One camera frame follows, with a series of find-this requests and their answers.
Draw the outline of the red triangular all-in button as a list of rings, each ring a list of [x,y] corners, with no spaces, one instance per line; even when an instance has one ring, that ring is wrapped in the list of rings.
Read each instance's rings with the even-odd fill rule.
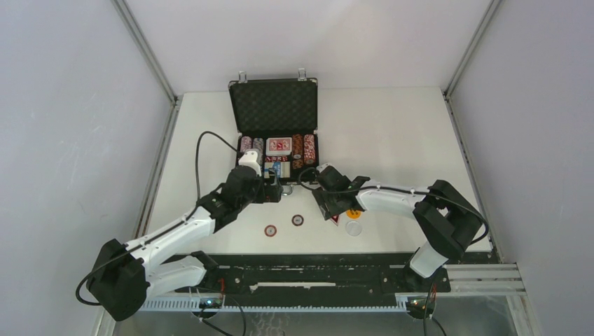
[[[334,215],[334,216],[330,217],[330,220],[334,225],[339,226],[339,222],[340,222],[339,215]]]

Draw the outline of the orange black poker chip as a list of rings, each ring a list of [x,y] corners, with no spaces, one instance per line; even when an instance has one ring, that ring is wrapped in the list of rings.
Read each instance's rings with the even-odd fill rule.
[[[304,224],[304,217],[300,214],[296,214],[291,218],[291,223],[294,226],[301,226]]]

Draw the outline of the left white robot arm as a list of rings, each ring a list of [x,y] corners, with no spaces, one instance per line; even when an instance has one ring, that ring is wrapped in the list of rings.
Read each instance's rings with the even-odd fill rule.
[[[203,258],[189,255],[170,262],[191,242],[213,235],[235,221],[250,204],[278,202],[283,187],[276,173],[261,176],[251,167],[236,166],[227,180],[198,199],[179,219],[146,236],[121,243],[112,239],[99,251],[92,270],[75,291],[76,299],[86,288],[115,321],[134,315],[150,298],[178,288],[196,286],[203,292],[214,290],[219,273]]]

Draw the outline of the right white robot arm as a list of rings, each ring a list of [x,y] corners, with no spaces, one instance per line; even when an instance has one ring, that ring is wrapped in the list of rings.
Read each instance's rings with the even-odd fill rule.
[[[304,174],[319,185],[311,192],[326,220],[352,210],[384,212],[417,222],[427,241],[405,266],[405,282],[413,291],[423,291],[439,268],[460,260],[489,233],[485,218],[444,180],[427,188],[396,187],[367,176],[351,180],[331,164],[306,169]]]

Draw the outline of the red poker chip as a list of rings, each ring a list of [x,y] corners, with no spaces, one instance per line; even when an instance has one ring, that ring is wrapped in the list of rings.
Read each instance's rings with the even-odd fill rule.
[[[274,237],[277,234],[277,228],[274,225],[267,225],[264,233],[267,237]]]

